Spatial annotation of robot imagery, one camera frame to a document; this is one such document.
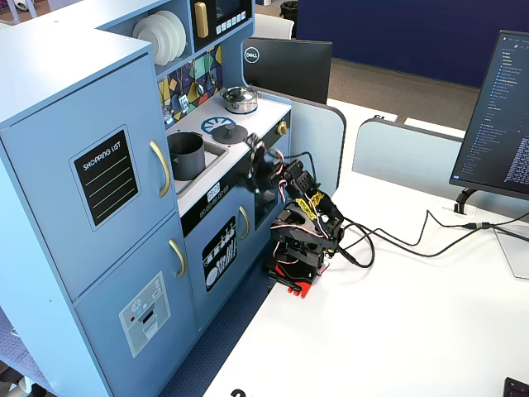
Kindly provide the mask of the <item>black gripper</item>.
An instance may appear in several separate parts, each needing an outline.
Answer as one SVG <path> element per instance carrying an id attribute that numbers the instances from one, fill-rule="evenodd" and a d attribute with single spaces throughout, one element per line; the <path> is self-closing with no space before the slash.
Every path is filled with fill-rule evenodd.
<path id="1" fill-rule="evenodd" d="M 263 142 L 247 143 L 250 148 L 250 165 L 246 171 L 246 184 L 254 187 L 256 194 L 265 188 L 265 177 L 269 177 L 274 171 L 274 162 L 266 160 L 269 153 L 267 146 Z"/>

